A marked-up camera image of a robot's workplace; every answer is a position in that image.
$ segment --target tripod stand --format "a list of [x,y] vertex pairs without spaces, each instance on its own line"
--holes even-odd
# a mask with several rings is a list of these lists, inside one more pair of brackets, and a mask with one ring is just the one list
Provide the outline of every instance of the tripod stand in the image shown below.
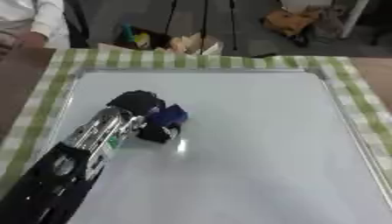
[[[230,15],[231,15],[231,27],[232,27],[232,35],[233,35],[233,50],[237,50],[237,34],[235,29],[235,0],[228,0],[230,7]],[[167,21],[166,27],[164,29],[164,34],[167,34],[169,31],[170,24],[172,22],[174,11],[177,9],[178,0],[173,0],[171,2],[171,13],[169,19]],[[201,26],[200,36],[201,36],[201,44],[200,44],[200,54],[203,53],[204,41],[207,36],[207,21],[208,21],[208,6],[209,1],[204,0],[204,15],[203,15],[203,24]]]

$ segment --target robotic arm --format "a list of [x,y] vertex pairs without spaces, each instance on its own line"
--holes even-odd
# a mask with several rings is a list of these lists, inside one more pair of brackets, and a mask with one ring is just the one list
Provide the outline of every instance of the robotic arm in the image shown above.
[[51,148],[0,202],[4,224],[63,224],[74,215],[102,170],[132,132],[165,143],[187,119],[150,92],[122,94]]

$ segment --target green checkered tablecloth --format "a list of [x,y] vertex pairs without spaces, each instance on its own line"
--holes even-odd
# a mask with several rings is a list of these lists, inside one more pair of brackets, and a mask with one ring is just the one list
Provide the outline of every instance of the green checkered tablecloth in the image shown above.
[[392,183],[392,116],[348,58],[284,57],[247,59],[185,56],[161,52],[58,50],[0,147],[0,197],[34,162],[80,67],[321,67],[346,112]]

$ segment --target whiteboard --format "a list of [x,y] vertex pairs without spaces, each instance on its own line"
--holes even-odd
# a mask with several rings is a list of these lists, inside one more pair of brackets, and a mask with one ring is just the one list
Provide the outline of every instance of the whiteboard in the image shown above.
[[63,140],[125,91],[190,115],[168,144],[131,138],[72,224],[392,223],[323,82],[304,71],[85,72],[59,118]]

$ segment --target person's hand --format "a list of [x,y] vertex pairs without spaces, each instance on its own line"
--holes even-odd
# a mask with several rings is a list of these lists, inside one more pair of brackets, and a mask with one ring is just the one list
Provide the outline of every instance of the person's hand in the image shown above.
[[47,37],[35,31],[22,33],[17,37],[17,45],[21,47],[42,48],[45,46]]

